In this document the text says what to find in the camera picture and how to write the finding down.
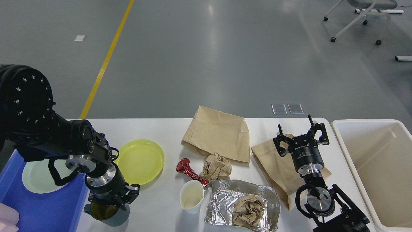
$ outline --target white plate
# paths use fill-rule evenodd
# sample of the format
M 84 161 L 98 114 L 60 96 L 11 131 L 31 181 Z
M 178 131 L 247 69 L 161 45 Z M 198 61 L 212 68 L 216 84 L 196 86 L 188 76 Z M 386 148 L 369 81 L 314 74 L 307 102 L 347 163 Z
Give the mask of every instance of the white plate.
M 28 191 L 39 194 L 49 193 L 57 191 L 65 186 L 56 186 L 49 168 L 47 167 L 48 163 L 48 159 L 26 163 L 21 175 L 21 180 Z M 66 167 L 66 160 L 56 160 L 54 166 L 59 172 L 61 179 L 70 175 L 72 172 Z

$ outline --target red wrapper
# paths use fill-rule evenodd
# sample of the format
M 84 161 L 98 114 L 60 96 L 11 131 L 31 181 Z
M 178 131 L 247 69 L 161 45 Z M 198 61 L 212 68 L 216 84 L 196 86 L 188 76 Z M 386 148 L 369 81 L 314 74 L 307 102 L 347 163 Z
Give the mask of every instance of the red wrapper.
M 209 181 L 200 178 L 196 172 L 189 166 L 190 160 L 188 158 L 183 158 L 179 161 L 178 165 L 176 166 L 176 172 L 178 173 L 186 173 L 186 175 L 194 180 L 200 181 L 203 187 L 206 186 Z

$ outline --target white chair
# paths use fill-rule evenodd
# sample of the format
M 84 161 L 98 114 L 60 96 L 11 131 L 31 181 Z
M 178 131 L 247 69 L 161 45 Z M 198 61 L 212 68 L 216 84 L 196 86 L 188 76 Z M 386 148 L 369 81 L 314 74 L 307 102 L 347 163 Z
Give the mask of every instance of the white chair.
M 380 10 L 383 9 L 394 9 L 398 6 L 395 0 L 347 0 L 349 4 L 354 6 L 355 8 L 358 9 L 366 9 L 366 10 L 361 10 L 361 13 L 359 16 L 357 16 L 352 22 L 350 22 L 345 28 L 343 28 L 338 34 L 336 34 L 334 37 L 330 39 L 331 42 L 335 42 L 336 38 L 339 37 L 342 33 L 344 33 L 349 27 L 354 25 L 358 20 L 360 20 L 362 17 L 365 17 L 365 20 L 363 21 L 363 24 L 366 25 L 368 21 L 366 20 L 367 15 L 375 15 L 375 16 L 385 16 L 386 17 L 386 22 L 385 25 L 379 35 L 378 40 L 375 42 L 376 45 L 382 44 L 381 38 L 382 35 L 384 34 L 386 28 L 388 27 L 389 22 L 391 21 L 391 15 L 387 13 L 382 13 Z M 343 0 L 340 0 L 338 3 L 336 3 L 332 9 L 330 9 L 326 15 L 323 17 L 324 21 L 328 20 L 328 15 L 339 5 L 343 2 Z

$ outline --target foil tray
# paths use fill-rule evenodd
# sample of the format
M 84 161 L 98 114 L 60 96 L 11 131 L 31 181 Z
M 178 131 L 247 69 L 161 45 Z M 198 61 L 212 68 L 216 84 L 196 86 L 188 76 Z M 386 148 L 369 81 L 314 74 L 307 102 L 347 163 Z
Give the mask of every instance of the foil tray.
M 281 206 L 275 189 L 242 180 L 212 180 L 212 195 L 204 221 L 212 225 L 236 226 L 232 218 L 233 204 L 248 195 L 259 196 L 266 206 L 258 225 L 248 229 L 255 232 L 276 231 Z

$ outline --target crumpled brown paper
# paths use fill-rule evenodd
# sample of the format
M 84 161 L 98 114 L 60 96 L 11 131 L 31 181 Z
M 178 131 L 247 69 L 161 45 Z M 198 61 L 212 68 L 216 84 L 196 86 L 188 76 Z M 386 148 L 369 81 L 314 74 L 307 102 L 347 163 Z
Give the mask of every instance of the crumpled brown paper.
M 263 200 L 256 196 L 244 196 L 234 203 L 233 224 L 250 228 L 259 223 L 265 210 Z
M 285 142 L 281 142 L 280 146 L 288 148 Z M 292 156 L 287 154 L 280 157 L 272 139 L 251 148 L 253 157 L 266 180 L 276 190 L 279 199 L 285 203 L 286 208 L 292 210 L 295 207 L 296 190 L 305 184 L 303 178 L 295 170 Z M 321 172 L 325 180 L 332 174 L 327 168 L 323 168 Z
M 203 171 L 199 176 L 209 182 L 215 180 L 228 180 L 232 173 L 232 166 L 229 160 L 215 153 L 206 158 Z
M 244 118 L 199 106 L 181 144 L 200 156 L 250 163 L 249 129 Z

